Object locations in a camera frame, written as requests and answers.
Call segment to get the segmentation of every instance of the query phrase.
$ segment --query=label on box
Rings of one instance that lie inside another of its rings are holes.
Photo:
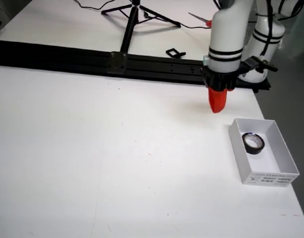
[[[260,185],[277,185],[287,186],[297,176],[287,174],[260,174],[252,173],[246,180],[247,184],[260,184]]]

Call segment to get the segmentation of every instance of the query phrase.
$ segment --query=tape roll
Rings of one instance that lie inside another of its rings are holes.
[[[259,154],[265,146],[264,140],[261,136],[251,132],[243,134],[242,141],[246,152],[252,155]]]

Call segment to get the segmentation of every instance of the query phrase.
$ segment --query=black metal rail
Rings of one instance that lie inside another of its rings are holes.
[[[129,55],[59,46],[0,41],[0,66],[41,69],[149,81],[204,85],[202,61]],[[236,87],[269,90],[266,80]]]

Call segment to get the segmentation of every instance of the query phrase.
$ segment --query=black electrical tape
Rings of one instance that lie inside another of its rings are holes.
[[[253,141],[256,144],[256,147],[250,146],[245,140]],[[264,140],[261,138],[261,136],[254,133],[243,134],[242,141],[244,143],[246,152],[252,155],[259,154],[265,146]]]

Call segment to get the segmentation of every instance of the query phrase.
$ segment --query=black ring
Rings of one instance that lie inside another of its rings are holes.
[[[217,51],[209,47],[209,52],[215,54],[215,55],[221,55],[221,56],[232,56],[240,54],[243,51],[243,48],[238,51]]]
[[[220,61],[220,62],[231,62],[231,61],[241,60],[241,57],[242,57],[242,56],[224,59],[224,58],[217,58],[217,57],[214,57],[214,56],[208,54],[208,57],[209,57],[210,59],[212,59],[212,60],[215,60],[215,61]]]
[[[262,34],[261,32],[259,32],[258,30],[254,30],[254,32],[257,34],[257,35],[259,35],[259,36],[262,36],[262,37],[265,37],[265,38],[268,38],[269,36],[267,36],[267,35],[264,35],[264,34]],[[283,36],[272,36],[271,37],[271,39],[272,40],[280,40],[280,39],[282,39],[283,38]]]
[[[245,141],[246,138],[250,137],[250,140],[252,140],[253,142],[256,143],[257,147],[252,147],[249,144],[247,144],[247,142]],[[242,141],[244,143],[244,147],[247,153],[252,154],[252,155],[257,155],[259,154],[264,146],[264,140],[261,138],[261,136],[254,134],[254,133],[245,133],[242,136]]]
[[[253,36],[254,39],[256,39],[256,40],[258,40],[258,41],[260,41],[260,42],[268,43],[267,41],[262,40],[262,39],[260,39],[259,37],[257,37],[254,33],[252,34],[252,36]],[[280,43],[280,42],[281,42],[281,41],[271,41],[271,42],[269,42],[269,44],[270,44],[270,45],[275,45],[275,44],[278,44],[278,43]]]

